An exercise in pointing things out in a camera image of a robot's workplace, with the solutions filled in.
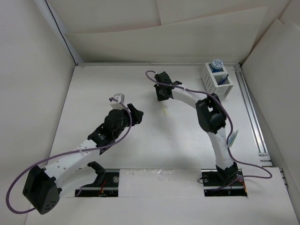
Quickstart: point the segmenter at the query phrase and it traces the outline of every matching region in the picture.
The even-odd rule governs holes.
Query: small white object
[[[214,67],[213,64],[211,64],[211,66],[214,69],[217,69],[215,67],[220,66],[220,64],[221,64],[220,62],[218,63],[215,62]],[[206,63],[201,73],[201,79],[208,93],[210,94],[215,93],[218,96],[227,97],[227,95],[229,94],[230,90],[233,87],[233,83],[230,79],[230,76],[228,76],[228,78],[225,80],[223,84],[218,85],[218,83],[222,80],[222,77],[228,74],[224,65],[222,65],[222,70],[223,71],[213,73],[210,68],[210,63]]]
[[[233,142],[234,142],[236,136],[238,135],[238,132],[239,132],[239,130],[235,130],[235,131],[232,133],[232,135],[230,136],[229,141],[228,141],[228,147],[229,147],[229,148],[231,148],[231,146],[233,145]]]
[[[124,104],[125,95],[123,95],[121,93],[120,94],[115,94],[113,96],[113,99],[117,100],[117,102],[116,101],[111,101],[111,107],[113,109],[119,109],[119,110],[124,109],[124,107],[120,103]]]

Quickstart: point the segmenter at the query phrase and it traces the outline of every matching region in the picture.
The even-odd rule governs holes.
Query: white box
[[[212,72],[211,63],[205,63],[203,71],[201,73],[201,79],[206,88],[206,91],[210,94],[215,93],[218,96],[226,97],[233,87],[233,83],[228,77],[224,84],[218,85],[223,75],[228,74],[225,66],[222,67],[221,72]]]

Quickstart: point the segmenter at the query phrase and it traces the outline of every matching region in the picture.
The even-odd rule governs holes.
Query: mounting hole
[[[115,176],[115,177],[113,177],[112,180],[113,180],[114,183],[118,183],[119,182],[119,177]]]
[[[202,177],[202,180],[203,180],[203,182],[205,182],[205,183],[207,183],[209,180],[208,180],[208,176],[207,175],[204,175],[203,177]]]

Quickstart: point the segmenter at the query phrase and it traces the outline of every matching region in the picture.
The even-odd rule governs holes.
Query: white wall
[[[5,205],[13,179],[50,154],[74,64],[33,0],[0,1],[0,224],[22,225]],[[29,208],[24,179],[11,200]]]
[[[48,0],[49,4],[53,7],[62,23],[65,24],[65,34],[70,34],[67,39],[72,42],[74,48],[80,53],[82,58],[86,62],[99,62],[99,61],[203,61],[202,58],[207,58],[205,51],[210,51],[212,48],[216,48],[215,45],[201,46],[200,43],[214,42],[213,38],[221,37],[227,42],[229,40],[243,40],[249,41],[251,48],[248,50],[249,54],[252,46],[256,45],[266,30],[273,23],[274,19],[279,18],[287,7],[290,0],[127,0],[127,1],[111,1],[111,0]],[[252,15],[252,18],[247,19],[247,23],[251,24],[250,28],[246,27],[246,22],[243,18],[235,19],[234,23],[231,23],[230,28],[226,28],[226,18],[218,17],[212,20],[201,20],[199,18],[221,15],[230,12],[242,11],[246,9],[253,9],[259,7],[267,7],[266,12],[262,18],[259,17],[259,12]],[[252,19],[260,19],[258,25],[253,22]],[[167,24],[173,24],[176,26],[177,22],[188,21],[193,19],[199,19],[198,22],[193,24],[184,24],[185,29],[181,30],[179,27],[165,26]],[[257,29],[253,31],[253,26],[257,25]],[[234,38],[226,36],[221,27],[225,27],[224,30],[234,30],[238,34],[233,34]],[[205,38],[211,32],[216,33],[212,37]],[[124,43],[126,41],[126,35],[129,40],[134,40],[133,44]],[[122,41],[116,40],[114,36],[117,36]],[[173,43],[174,37],[180,39],[180,44]],[[167,44],[162,44],[163,48],[158,47],[152,49],[155,52],[154,59],[148,56],[152,55],[151,50],[145,50],[143,47],[148,46],[153,41],[155,43],[163,43],[164,39],[167,39]],[[220,50],[218,57],[223,57],[222,51],[229,52],[224,46],[229,46],[226,43],[217,41],[223,47],[218,47]],[[242,49],[247,45],[240,47],[237,42],[236,46],[231,47],[232,52],[243,52]],[[191,45],[192,49],[196,51],[198,56],[195,58],[188,46]],[[126,45],[130,51],[125,51],[123,45]],[[142,55],[132,51],[132,49],[140,50]],[[173,49],[174,52],[168,52],[168,49]],[[110,53],[115,52],[117,56],[112,56]]]
[[[300,220],[299,57],[300,28],[291,21],[282,24],[275,20],[242,69],[257,101],[271,160],[284,170]]]

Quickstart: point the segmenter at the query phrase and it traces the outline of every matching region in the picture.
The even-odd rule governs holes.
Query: white cardboard wall
[[[0,1],[0,224],[23,225],[5,205],[13,179],[50,154],[74,63],[34,1]],[[25,177],[11,202],[30,206],[22,195]]]
[[[274,19],[283,13],[289,2],[290,0],[157,0],[157,6],[162,25],[208,16],[209,14],[267,6],[267,12],[255,38],[256,44]]]
[[[113,32],[161,25],[156,0],[49,0],[69,32]]]
[[[298,215],[300,151],[298,143],[299,88],[298,61],[300,29],[276,20],[243,65],[246,81],[256,98],[291,174],[290,192]]]
[[[300,26],[300,0],[292,0],[280,17],[280,21],[285,23],[290,20]]]
[[[272,160],[272,164],[275,167],[279,167],[283,169],[285,179],[287,181],[288,185],[288,192],[294,207],[294,210],[296,212],[296,215],[298,217],[298,220],[300,218],[300,192],[294,182],[293,176],[288,168],[288,164],[286,163],[286,160],[283,156],[283,153],[281,152],[280,148],[278,147],[277,141],[272,134],[271,128],[269,127],[266,118],[264,117],[260,107],[258,106],[258,103],[254,96],[251,96],[253,106],[255,108],[255,113],[258,118],[259,125],[261,127],[264,140],[266,142],[266,145],[268,147],[268,152],[270,155],[270,158]]]
[[[67,34],[88,62],[206,62],[245,60],[266,7],[215,15],[148,29]]]

